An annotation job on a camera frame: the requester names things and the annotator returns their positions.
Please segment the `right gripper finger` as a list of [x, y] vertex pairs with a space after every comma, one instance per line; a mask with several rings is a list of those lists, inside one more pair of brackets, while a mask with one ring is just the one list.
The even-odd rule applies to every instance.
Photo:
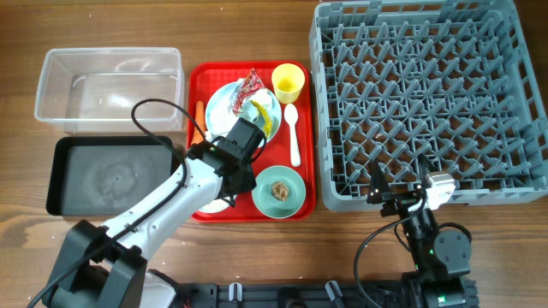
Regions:
[[431, 186], [428, 179], [428, 175], [435, 171], [435, 166], [428, 160], [424, 154], [419, 154], [418, 164], [420, 171], [420, 184], [423, 188], [429, 188]]
[[370, 193], [378, 194], [390, 192], [390, 186], [385, 179], [384, 172], [376, 161], [370, 163], [370, 175]]

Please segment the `light blue bowl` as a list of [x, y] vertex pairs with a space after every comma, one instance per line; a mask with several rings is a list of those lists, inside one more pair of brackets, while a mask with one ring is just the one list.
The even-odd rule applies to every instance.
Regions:
[[206, 213], [206, 214], [215, 214], [223, 210], [226, 210], [231, 206], [232, 204], [230, 203], [229, 199], [220, 198], [220, 199], [215, 199], [211, 201], [209, 204], [202, 206], [199, 209], [199, 212]]

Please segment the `brown food lump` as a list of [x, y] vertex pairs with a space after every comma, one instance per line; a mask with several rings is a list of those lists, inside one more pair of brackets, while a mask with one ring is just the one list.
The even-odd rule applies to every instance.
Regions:
[[289, 189], [282, 181], [276, 181], [271, 185], [272, 196], [282, 202], [289, 198]]

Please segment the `teal green bowl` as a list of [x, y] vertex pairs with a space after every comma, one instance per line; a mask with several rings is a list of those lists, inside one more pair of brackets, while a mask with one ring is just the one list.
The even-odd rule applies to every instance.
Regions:
[[[285, 200], [272, 194], [272, 187], [280, 182], [288, 190]], [[307, 190], [304, 180], [292, 168], [271, 166], [256, 177], [257, 186], [252, 190], [255, 207], [263, 215], [273, 219], [286, 219], [294, 216], [304, 205]]]

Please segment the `orange carrot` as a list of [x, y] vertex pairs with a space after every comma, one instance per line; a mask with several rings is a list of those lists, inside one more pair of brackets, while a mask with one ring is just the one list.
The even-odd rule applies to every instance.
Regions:
[[205, 120], [205, 106], [202, 101], [198, 101], [195, 105], [194, 119], [197, 126], [194, 128], [194, 134], [191, 141], [192, 145], [198, 144], [203, 141], [205, 138], [205, 132], [207, 131]]

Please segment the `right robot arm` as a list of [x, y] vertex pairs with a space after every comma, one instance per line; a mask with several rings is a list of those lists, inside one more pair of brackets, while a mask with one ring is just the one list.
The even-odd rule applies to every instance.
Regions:
[[420, 184], [406, 192], [395, 192], [376, 162], [370, 163], [367, 202], [381, 204], [382, 216], [399, 219], [373, 232], [361, 244], [364, 248], [376, 235], [402, 227], [415, 270], [402, 275], [403, 307], [475, 307], [479, 303], [470, 273], [472, 235], [454, 222], [437, 223], [433, 212], [449, 201], [455, 179], [438, 170], [419, 155]]

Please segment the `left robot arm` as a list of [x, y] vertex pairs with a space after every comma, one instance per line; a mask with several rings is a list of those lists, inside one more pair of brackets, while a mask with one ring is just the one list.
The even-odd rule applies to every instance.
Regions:
[[47, 285], [29, 305], [181, 306], [177, 284], [149, 270], [148, 262], [194, 212], [255, 188], [252, 163], [263, 145], [261, 137], [203, 141], [137, 205], [100, 226], [78, 222], [67, 233]]

